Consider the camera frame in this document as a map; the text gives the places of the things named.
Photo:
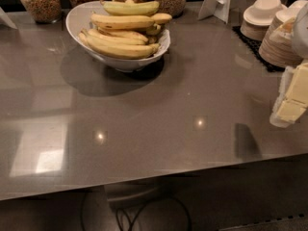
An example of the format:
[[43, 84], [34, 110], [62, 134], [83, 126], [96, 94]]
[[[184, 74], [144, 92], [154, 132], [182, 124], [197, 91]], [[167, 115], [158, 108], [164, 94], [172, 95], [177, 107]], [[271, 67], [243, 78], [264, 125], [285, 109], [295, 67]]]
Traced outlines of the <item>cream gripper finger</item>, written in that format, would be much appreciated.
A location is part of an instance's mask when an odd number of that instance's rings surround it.
[[306, 108], [300, 103], [284, 100], [278, 108], [277, 116], [286, 121], [293, 123], [297, 121], [306, 111]]

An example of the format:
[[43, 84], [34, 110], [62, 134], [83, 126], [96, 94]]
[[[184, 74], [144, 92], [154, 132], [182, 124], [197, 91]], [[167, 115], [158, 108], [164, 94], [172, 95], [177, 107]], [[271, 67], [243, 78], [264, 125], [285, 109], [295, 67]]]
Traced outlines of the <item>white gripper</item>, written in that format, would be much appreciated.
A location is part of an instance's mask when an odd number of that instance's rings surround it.
[[[303, 59], [308, 59], [308, 4], [297, 14], [292, 31], [292, 47]], [[288, 87], [286, 97], [308, 105], [308, 64], [300, 64]]]

